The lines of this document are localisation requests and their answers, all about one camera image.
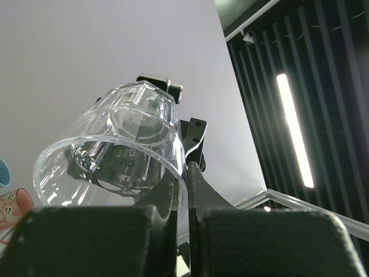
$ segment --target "wire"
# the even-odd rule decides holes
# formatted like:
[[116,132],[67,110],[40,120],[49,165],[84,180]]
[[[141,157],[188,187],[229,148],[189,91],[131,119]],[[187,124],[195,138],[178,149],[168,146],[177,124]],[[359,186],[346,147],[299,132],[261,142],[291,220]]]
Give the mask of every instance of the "wire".
[[[362,12],[362,13],[359,13],[358,15],[356,15],[356,16],[353,16],[352,17],[352,19],[354,19],[354,18],[357,18],[357,17],[359,17],[359,16],[362,16],[363,14],[364,14],[365,12]],[[338,29],[340,29],[342,27],[342,25],[340,25],[340,26],[338,26],[338,27],[335,27],[335,28],[333,28],[332,30],[331,30],[331,32],[333,32],[333,31],[335,31],[335,30],[338,30]],[[312,26],[310,26],[310,28],[320,28],[320,26],[318,26],[318,25],[312,25]],[[298,37],[298,40],[299,39],[301,39],[302,37],[303,37],[303,35],[304,35],[304,33],[302,33],[299,37]]]

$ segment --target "light fixture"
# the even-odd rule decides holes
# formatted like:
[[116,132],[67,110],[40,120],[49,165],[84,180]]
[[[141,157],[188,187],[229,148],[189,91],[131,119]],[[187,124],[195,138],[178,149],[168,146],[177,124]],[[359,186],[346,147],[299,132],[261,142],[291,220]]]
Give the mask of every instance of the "light fixture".
[[286,74],[278,75],[277,82],[304,185],[308,188],[313,188],[314,182]]

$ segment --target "cable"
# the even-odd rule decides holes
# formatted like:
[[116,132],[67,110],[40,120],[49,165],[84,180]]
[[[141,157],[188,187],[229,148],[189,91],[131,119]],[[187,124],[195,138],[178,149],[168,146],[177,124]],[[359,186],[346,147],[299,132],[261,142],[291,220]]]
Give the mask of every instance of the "cable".
[[[365,12],[361,12],[360,14],[356,15],[356,16],[353,16],[352,19],[354,18],[357,18],[359,16],[362,16]],[[338,30],[342,27],[342,25],[338,26],[338,27],[335,27],[331,30],[331,32],[335,31],[335,30]],[[312,25],[310,26],[310,28],[320,28],[320,26],[318,25]],[[254,32],[252,30],[249,30],[247,31],[246,34],[244,34],[243,30],[241,31],[241,34],[243,35],[243,40],[245,42],[247,42],[248,44],[254,44],[254,39],[253,37],[249,34],[249,32],[252,32],[254,34]],[[301,39],[303,37],[304,33],[302,33],[299,37],[298,37],[298,40]]]

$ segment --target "tube light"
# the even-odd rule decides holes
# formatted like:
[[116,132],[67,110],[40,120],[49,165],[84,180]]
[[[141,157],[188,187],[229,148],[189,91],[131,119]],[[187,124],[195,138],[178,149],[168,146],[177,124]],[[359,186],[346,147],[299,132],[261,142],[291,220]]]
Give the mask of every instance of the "tube light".
[[293,147],[295,148],[296,156],[298,158],[300,172],[304,185],[308,188],[313,188],[314,182],[312,180],[298,116],[296,114],[295,105],[293,104],[292,94],[288,85],[286,74],[278,75],[277,83],[282,98],[284,112],[287,118],[289,132],[292,137]]

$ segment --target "fluorescent light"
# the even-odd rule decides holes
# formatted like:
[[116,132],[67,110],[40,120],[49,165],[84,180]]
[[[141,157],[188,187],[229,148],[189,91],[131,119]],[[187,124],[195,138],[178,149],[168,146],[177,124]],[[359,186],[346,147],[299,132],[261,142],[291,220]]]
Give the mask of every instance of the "fluorescent light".
[[296,156],[298,158],[302,180],[306,187],[313,188],[314,182],[312,181],[310,166],[307,160],[298,116],[296,114],[295,105],[293,104],[292,94],[288,85],[286,74],[278,75],[277,82],[282,98],[284,112],[286,113],[289,132],[292,137],[293,147],[295,147]]

